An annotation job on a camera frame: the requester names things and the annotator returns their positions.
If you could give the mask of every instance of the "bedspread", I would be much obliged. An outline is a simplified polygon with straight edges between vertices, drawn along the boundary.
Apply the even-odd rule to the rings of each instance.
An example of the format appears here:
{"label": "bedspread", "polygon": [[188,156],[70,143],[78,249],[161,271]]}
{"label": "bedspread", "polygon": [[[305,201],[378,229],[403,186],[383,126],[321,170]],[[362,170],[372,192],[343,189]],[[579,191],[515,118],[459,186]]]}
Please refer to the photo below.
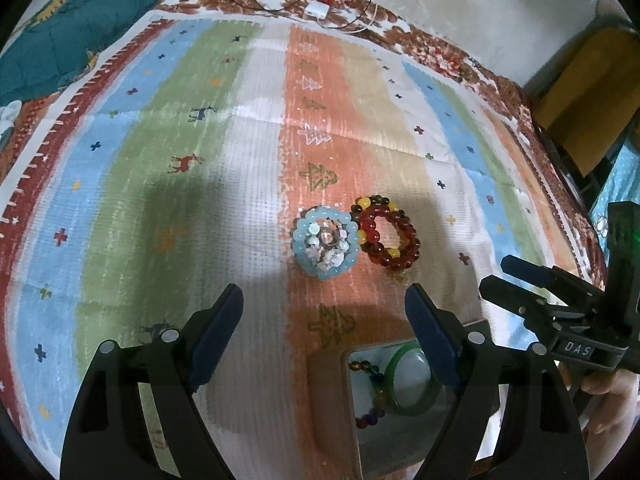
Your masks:
{"label": "bedspread", "polygon": [[479,280],[516,254],[599,283],[602,257],[512,83],[384,9],[347,35],[302,8],[208,1],[164,0],[17,125],[32,134],[0,186],[0,399],[55,470],[99,343],[148,342],[237,283],[244,316],[196,396],[207,428],[239,479],[339,478],[313,441],[306,356],[411,338],[406,283],[362,254],[306,276],[301,212],[392,197],[422,242],[409,281],[518,347],[532,335]]}

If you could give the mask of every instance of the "light blue beaded bracelet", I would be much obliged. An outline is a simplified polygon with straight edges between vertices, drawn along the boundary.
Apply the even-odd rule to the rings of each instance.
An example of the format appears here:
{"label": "light blue beaded bracelet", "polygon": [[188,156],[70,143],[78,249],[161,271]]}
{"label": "light blue beaded bracelet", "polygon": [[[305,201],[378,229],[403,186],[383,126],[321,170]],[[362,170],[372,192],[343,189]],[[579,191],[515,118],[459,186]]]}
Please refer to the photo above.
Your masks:
{"label": "light blue beaded bracelet", "polygon": [[291,249],[309,276],[328,280],[350,270],[360,246],[351,214],[327,206],[312,208],[296,221]]}

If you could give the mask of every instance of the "red beaded bracelet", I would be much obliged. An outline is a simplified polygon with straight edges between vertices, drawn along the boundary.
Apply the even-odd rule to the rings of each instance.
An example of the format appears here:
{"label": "red beaded bracelet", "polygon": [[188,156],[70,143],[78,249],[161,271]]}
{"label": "red beaded bracelet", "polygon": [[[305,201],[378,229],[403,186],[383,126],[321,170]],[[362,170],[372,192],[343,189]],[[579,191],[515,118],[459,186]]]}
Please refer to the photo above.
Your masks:
{"label": "red beaded bracelet", "polygon": [[[376,230],[376,218],[385,218],[396,228],[401,240],[400,248],[387,249],[380,243],[380,233]],[[362,250],[369,259],[391,270],[409,269],[420,258],[420,240],[415,237],[414,226],[404,211],[387,197],[373,195],[359,198],[351,206],[351,219],[358,223],[358,236]]]}

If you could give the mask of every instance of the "green bangle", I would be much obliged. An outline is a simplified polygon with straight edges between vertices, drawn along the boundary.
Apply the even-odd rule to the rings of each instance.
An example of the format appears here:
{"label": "green bangle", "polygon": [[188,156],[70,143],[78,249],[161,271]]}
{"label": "green bangle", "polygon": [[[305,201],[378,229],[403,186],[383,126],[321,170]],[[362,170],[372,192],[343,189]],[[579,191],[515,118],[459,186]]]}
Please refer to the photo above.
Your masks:
{"label": "green bangle", "polygon": [[413,343],[407,343],[406,345],[400,347],[400,349],[393,355],[391,361],[386,366],[385,369],[385,381],[383,383],[383,388],[386,391],[386,398],[392,410],[398,415],[404,416],[416,416],[421,415],[426,412],[433,406],[438,398],[438,394],[440,393],[440,389],[442,388],[441,384],[436,380],[436,378],[431,374],[429,378],[429,382],[424,387],[424,392],[420,396],[420,399],[415,404],[411,406],[402,406],[398,400],[396,399],[396,389],[394,386],[394,378],[396,376],[396,368],[398,367],[398,363],[400,359],[411,350],[420,349],[420,344],[415,341]]}

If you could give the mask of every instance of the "red cross print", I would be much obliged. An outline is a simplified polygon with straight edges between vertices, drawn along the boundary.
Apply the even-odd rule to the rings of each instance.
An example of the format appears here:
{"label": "red cross print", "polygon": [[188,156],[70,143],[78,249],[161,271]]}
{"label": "red cross print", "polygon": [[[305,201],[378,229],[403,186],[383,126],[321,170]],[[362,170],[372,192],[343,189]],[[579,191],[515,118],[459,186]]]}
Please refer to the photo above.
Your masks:
{"label": "red cross print", "polygon": [[53,238],[54,238],[55,241],[58,242],[56,245],[58,247],[60,247],[60,245],[62,245],[62,242],[66,242],[65,229],[63,227],[61,227],[60,231],[58,231],[57,233],[55,233],[53,235]]}

